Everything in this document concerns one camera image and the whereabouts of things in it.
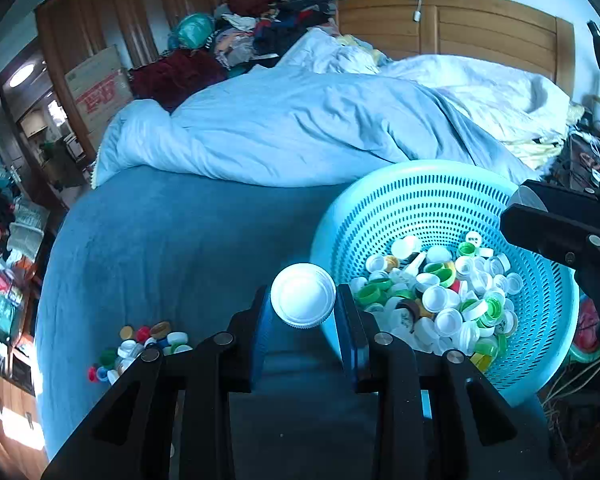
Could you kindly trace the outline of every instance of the teal plastic bag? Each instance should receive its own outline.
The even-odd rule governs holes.
[[[184,18],[176,27],[176,37],[180,46],[200,48],[214,31],[211,16],[197,12]]]

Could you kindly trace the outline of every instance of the plastic basket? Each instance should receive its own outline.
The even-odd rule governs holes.
[[[455,252],[468,231],[482,234],[483,244],[504,252],[525,283],[512,297],[518,330],[509,339],[507,355],[486,374],[512,406],[555,373],[578,319],[573,271],[508,244],[500,233],[500,214],[516,187],[497,174],[458,162],[394,164],[362,178],[333,202],[318,226],[311,254],[312,263],[336,283],[348,283],[365,275],[371,254],[389,254],[397,237],[414,234],[424,248],[441,244]],[[322,329],[340,354],[333,314]]]

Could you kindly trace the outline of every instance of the wooden wardrobe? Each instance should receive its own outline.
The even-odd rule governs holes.
[[[91,160],[95,150],[64,75],[115,45],[126,68],[151,63],[167,49],[170,30],[193,12],[225,0],[46,0],[36,9],[38,38],[56,95]]]

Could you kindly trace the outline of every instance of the headboard panel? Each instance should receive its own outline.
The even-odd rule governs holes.
[[[573,25],[509,0],[340,0],[343,34],[393,59],[456,54],[547,76],[569,96],[575,67]]]

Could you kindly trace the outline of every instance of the wooden floor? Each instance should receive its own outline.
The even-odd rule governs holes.
[[[19,389],[9,381],[0,377],[0,406],[11,410],[32,422],[40,423],[36,410],[36,399],[28,393]],[[3,424],[0,420],[0,443],[7,451],[11,459],[29,480],[40,480],[42,472],[48,463],[45,449],[37,450],[21,444],[17,440],[9,438],[4,433]]]

